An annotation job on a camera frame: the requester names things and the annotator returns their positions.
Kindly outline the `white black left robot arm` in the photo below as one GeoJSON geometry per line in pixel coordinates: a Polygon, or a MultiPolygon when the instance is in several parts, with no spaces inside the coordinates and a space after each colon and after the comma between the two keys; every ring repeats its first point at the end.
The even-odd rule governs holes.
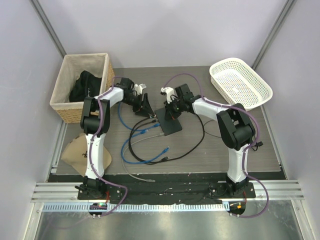
{"type": "Polygon", "coordinates": [[[153,114],[148,94],[143,92],[147,86],[135,84],[129,78],[121,77],[120,82],[113,84],[97,96],[88,96],[83,101],[80,127],[87,144],[87,165],[83,182],[78,189],[78,199],[100,200],[107,194],[107,183],[103,179],[104,141],[111,123],[111,107],[117,103],[132,106],[133,112],[149,117],[153,114]]]}

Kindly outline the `dark grey network switch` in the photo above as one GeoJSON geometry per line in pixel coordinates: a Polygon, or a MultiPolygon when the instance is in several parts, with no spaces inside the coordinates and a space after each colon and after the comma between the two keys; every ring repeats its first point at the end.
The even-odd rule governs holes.
{"type": "Polygon", "coordinates": [[[165,108],[160,108],[155,110],[156,118],[160,124],[160,127],[164,133],[164,136],[169,136],[181,131],[183,128],[178,119],[166,120],[166,110],[165,108]]]}

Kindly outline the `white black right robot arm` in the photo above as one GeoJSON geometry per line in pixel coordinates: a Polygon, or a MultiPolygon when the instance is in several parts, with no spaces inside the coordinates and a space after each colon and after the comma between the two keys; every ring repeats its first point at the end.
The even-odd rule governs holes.
{"type": "Polygon", "coordinates": [[[176,120],[183,113],[201,115],[218,123],[221,139],[228,148],[228,171],[226,193],[238,197],[247,187],[247,153],[255,127],[242,104],[225,105],[201,95],[194,95],[187,84],[179,87],[163,87],[160,93],[166,96],[164,119],[176,120]]]}

